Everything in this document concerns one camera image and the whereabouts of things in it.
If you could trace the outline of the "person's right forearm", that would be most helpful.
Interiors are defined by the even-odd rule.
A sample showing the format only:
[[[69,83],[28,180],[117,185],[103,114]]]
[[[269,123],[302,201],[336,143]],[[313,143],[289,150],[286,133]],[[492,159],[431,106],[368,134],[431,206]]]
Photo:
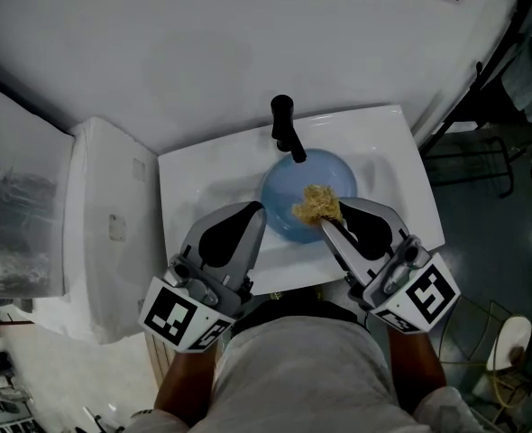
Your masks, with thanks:
[[[388,336],[399,405],[413,414],[423,399],[447,385],[445,372],[427,333],[406,335],[390,327]]]

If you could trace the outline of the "person's black trousers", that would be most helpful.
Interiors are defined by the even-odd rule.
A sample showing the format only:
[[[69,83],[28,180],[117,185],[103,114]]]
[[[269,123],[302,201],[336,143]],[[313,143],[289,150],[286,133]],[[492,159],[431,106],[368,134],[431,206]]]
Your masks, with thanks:
[[[295,301],[292,299],[271,299],[260,304],[256,309],[232,325],[231,337],[253,327],[269,323],[280,318],[309,317],[326,318],[349,322],[368,330],[356,315],[327,300]]]

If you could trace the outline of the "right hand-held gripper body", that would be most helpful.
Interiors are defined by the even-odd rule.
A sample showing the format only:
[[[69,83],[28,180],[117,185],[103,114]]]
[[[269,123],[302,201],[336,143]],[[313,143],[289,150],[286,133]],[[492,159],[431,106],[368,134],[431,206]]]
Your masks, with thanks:
[[[359,307],[401,333],[426,333],[460,298],[452,274],[442,256],[428,252],[418,237],[414,262],[390,259],[368,287],[349,278],[350,298]]]

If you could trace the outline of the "plastic-wrapped white panel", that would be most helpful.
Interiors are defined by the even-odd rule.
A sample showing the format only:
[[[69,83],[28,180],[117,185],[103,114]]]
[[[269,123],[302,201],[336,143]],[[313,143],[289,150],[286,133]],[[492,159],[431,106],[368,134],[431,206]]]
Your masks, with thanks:
[[[0,299],[65,292],[63,224],[72,136],[0,92]]]

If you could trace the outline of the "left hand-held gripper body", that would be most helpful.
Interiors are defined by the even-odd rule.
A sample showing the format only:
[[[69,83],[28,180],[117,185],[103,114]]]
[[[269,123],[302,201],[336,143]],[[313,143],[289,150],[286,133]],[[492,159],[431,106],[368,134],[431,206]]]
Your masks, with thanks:
[[[244,276],[232,290],[230,274],[213,277],[175,255],[162,278],[154,277],[142,305],[139,325],[178,353],[205,352],[243,315],[253,282]]]

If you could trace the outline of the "white ceramic sink basin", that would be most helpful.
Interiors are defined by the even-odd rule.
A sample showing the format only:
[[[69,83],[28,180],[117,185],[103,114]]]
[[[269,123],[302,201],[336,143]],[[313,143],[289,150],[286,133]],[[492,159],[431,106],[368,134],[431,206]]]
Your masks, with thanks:
[[[342,158],[358,194],[392,207],[428,250],[445,242],[436,202],[400,106],[378,106],[301,118],[295,129],[307,148]],[[268,127],[230,134],[159,158],[166,253],[179,251],[201,217],[229,204],[257,200],[263,177],[282,154]],[[323,242],[292,243],[267,228],[252,293],[270,294],[342,278]]]

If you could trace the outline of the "person's white shirt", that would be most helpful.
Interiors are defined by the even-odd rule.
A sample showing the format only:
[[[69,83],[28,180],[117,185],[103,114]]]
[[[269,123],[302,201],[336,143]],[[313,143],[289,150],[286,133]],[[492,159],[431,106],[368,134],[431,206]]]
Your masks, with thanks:
[[[189,427],[161,410],[126,433],[484,433],[448,384],[403,410],[367,330],[326,318],[280,318],[232,338],[216,361],[206,416]]]

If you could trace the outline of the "blue plastic bowl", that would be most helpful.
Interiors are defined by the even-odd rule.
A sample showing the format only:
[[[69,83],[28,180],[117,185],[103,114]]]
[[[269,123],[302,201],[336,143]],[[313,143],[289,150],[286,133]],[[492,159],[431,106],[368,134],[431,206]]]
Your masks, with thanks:
[[[337,197],[357,195],[353,171],[339,156],[322,150],[308,149],[307,159],[294,162],[288,155],[275,163],[261,185],[261,203],[267,214],[267,226],[283,239],[298,244],[311,244],[321,239],[319,232],[299,221],[292,213],[303,200],[309,185],[330,187]]]

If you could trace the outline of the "person's left forearm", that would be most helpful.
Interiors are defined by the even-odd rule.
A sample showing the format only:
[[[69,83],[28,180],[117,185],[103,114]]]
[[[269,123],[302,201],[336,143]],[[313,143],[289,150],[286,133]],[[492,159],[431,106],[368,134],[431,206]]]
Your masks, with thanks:
[[[154,409],[189,427],[202,420],[210,403],[216,370],[217,344],[203,353],[176,353],[159,388]]]

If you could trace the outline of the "black metal clothes rack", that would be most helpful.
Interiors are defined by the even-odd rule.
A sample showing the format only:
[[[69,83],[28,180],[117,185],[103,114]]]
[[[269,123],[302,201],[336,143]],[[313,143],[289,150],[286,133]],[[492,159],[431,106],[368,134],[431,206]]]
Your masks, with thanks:
[[[518,111],[505,88],[501,78],[510,65],[507,54],[510,49],[523,42],[522,26],[531,9],[532,0],[516,0],[515,11],[509,26],[497,47],[486,63],[477,62],[476,75],[465,95],[454,106],[443,121],[441,127],[419,148],[422,160],[427,164],[457,162],[463,165],[466,175],[454,180],[437,180],[434,187],[470,183],[480,180],[506,179],[509,183],[506,191],[500,194],[506,198],[514,190],[512,162],[524,155],[525,150],[511,155],[507,144],[499,135],[486,134],[475,143],[475,148],[447,154],[433,154],[432,150],[449,132],[452,125],[465,120],[475,123],[477,130],[486,124],[527,123],[524,113]]]

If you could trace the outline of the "black faucet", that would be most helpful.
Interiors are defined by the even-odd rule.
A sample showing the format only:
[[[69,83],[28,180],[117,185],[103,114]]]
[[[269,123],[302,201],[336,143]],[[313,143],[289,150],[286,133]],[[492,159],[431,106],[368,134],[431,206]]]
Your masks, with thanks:
[[[289,152],[295,163],[307,159],[306,151],[294,128],[294,102],[287,95],[277,95],[271,100],[272,130],[271,137],[281,152]]]

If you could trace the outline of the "yellow fibrous loofah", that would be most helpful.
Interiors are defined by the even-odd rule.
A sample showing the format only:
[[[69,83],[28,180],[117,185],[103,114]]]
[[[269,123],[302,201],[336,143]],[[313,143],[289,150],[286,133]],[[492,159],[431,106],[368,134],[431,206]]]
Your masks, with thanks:
[[[294,204],[291,213],[299,221],[309,226],[313,226],[322,219],[343,221],[339,198],[331,187],[324,185],[305,187],[302,202]]]

